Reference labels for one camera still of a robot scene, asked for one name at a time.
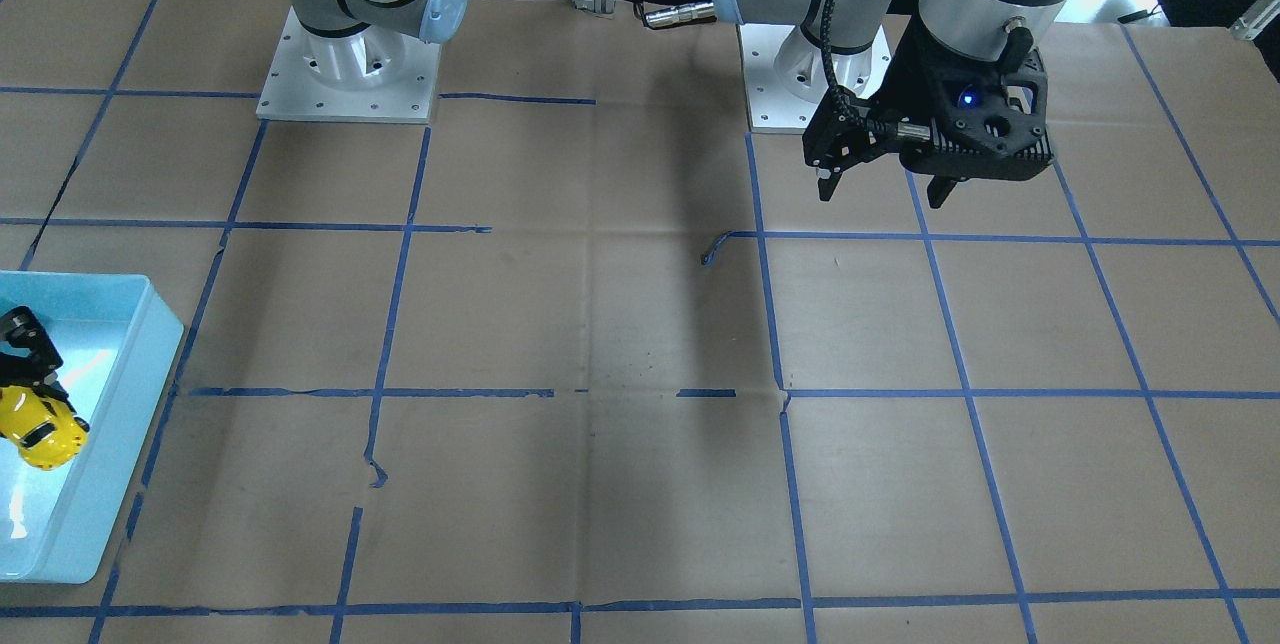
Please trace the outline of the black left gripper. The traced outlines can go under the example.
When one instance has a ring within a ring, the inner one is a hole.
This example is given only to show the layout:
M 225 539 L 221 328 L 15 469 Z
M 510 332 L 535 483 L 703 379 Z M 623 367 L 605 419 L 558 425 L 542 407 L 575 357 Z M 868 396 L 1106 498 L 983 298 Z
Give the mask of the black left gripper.
M 938 210 L 959 182 L 1027 182 L 1056 160 L 1046 122 L 1048 78 L 1028 26 L 1001 26 L 995 61 L 954 52 L 922 24 L 905 29 L 881 88 L 867 100 L 824 93 L 803 134 L 819 201 L 831 202 L 851 166 L 896 154 L 933 175 Z

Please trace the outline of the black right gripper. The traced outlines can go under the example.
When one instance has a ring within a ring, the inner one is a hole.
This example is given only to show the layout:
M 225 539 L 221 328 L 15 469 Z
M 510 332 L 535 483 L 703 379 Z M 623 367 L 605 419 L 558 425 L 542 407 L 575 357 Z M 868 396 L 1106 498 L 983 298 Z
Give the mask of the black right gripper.
M 27 385 L 41 397 L 69 405 L 70 397 L 58 380 L 63 358 L 41 321 L 29 320 L 29 315 L 24 306 L 3 312 L 1 385 Z

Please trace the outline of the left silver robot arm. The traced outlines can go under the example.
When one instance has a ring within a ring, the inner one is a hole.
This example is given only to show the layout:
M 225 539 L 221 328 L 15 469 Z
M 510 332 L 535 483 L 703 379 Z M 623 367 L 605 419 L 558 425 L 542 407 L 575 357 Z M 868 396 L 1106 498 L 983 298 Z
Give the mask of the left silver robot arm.
M 1039 44 L 1068 0 L 918 0 L 882 83 L 859 93 L 838 60 L 870 51 L 891 1 L 712 0 L 718 19 L 792 26 L 814 52 L 803 154 L 819 198 L 884 155 L 928 175 L 931 207 L 963 182 L 1028 182 L 1051 166 Z

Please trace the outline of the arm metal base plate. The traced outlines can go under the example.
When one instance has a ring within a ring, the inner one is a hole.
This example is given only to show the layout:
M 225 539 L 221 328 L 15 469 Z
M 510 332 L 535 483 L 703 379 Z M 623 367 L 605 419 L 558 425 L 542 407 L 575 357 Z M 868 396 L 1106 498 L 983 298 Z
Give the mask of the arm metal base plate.
M 745 24 L 737 33 L 750 132 L 803 133 L 828 90 L 819 47 L 799 26 Z M 864 100 L 881 88 L 890 61 L 883 28 L 867 50 L 832 56 L 838 83 Z
M 440 44 L 380 26 L 320 37 L 289 10 L 256 115 L 268 122 L 428 125 L 440 60 Z

